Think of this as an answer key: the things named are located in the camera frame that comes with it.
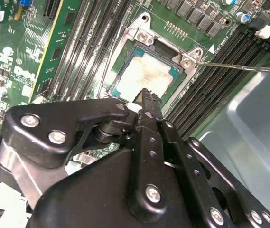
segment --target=bolt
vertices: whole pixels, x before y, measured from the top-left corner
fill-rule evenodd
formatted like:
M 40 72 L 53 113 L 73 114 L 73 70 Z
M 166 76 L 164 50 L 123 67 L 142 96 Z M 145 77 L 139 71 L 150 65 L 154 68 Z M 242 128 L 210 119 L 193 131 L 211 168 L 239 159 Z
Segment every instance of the bolt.
M 145 112 L 145 115 L 147 115 L 149 118 L 153 118 L 153 114 L 150 112 Z
M 181 62 L 180 62 L 180 64 L 181 64 L 181 66 L 184 68 L 184 69 L 188 69 L 188 68 L 190 68 L 191 67 L 191 65 L 192 65 L 192 62 L 191 62 L 191 60 L 189 60 L 189 59 L 183 59 Z
M 145 189 L 145 193 L 146 196 L 148 197 L 148 199 L 153 202 L 153 203 L 159 203 L 161 200 L 161 194 L 159 192 L 159 190 L 152 186 L 152 185 L 148 185 Z
M 145 32 L 140 32 L 137 37 L 138 41 L 141 43 L 144 43 L 145 41 L 148 40 L 148 35 Z
M 117 106 L 117 108 L 119 108 L 120 110 L 123 110 L 123 111 L 125 110 L 124 105 L 121 104 L 121 103 L 116 104 L 116 106 Z
M 173 125 L 170 122 L 167 122 L 167 126 L 173 128 Z
M 257 222 L 258 224 L 262 224 L 262 220 L 261 220 L 259 214 L 257 214 L 257 212 L 252 210 L 251 211 L 251 216 L 252 216 L 252 218 L 254 219 L 255 222 Z
M 219 212 L 219 210 L 217 210 L 216 208 L 211 208 L 210 213 L 215 223 L 217 223 L 219 226 L 222 226 L 224 224 L 223 216 Z
M 48 135 L 49 140 L 55 144 L 63 144 L 66 141 L 66 136 L 61 131 L 52 131 Z
M 192 144 L 194 144 L 194 146 L 199 146 L 199 142 L 197 142 L 195 139 L 192 139 Z
M 266 213 L 262 213 L 262 216 L 266 219 L 266 221 L 268 222 L 268 223 L 270 223 L 270 216 L 268 215 L 268 214 L 266 214 Z
M 33 115 L 25 115 L 21 118 L 21 124 L 26 127 L 37 127 L 40 121 Z

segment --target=connector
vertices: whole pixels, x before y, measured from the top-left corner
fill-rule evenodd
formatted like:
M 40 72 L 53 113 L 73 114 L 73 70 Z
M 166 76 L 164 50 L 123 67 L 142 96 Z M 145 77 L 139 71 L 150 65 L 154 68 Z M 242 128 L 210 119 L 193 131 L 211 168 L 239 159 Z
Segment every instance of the connector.
M 268 39 L 270 37 L 270 25 L 266 25 L 261 30 L 255 32 L 255 35 L 261 39 Z
M 32 0 L 20 0 L 19 4 L 21 6 L 31 6 Z

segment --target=motherboard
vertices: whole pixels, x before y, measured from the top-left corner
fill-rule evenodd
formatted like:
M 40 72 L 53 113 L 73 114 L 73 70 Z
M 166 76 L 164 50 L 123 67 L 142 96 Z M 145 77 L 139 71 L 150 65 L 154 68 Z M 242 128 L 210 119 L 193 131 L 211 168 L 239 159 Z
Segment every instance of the motherboard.
M 147 88 L 186 138 L 253 76 L 193 60 L 269 58 L 270 0 L 0 0 L 0 129 L 13 106 Z

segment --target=gray metal panel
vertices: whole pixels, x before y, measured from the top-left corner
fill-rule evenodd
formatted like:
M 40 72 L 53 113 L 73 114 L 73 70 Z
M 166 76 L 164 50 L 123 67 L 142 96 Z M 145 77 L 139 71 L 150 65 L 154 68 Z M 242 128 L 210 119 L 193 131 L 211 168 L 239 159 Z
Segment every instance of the gray metal panel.
M 270 74 L 257 73 L 198 138 L 270 211 Z

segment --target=capacitor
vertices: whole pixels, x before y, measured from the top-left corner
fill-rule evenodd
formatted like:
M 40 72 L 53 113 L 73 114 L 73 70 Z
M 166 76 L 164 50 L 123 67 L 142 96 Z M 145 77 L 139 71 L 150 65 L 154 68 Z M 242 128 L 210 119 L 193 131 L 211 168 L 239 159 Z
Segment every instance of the capacitor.
M 236 20 L 242 24 L 245 24 L 250 20 L 250 15 L 239 12 L 236 14 Z
M 222 0 L 223 5 L 233 5 L 236 3 L 236 0 Z

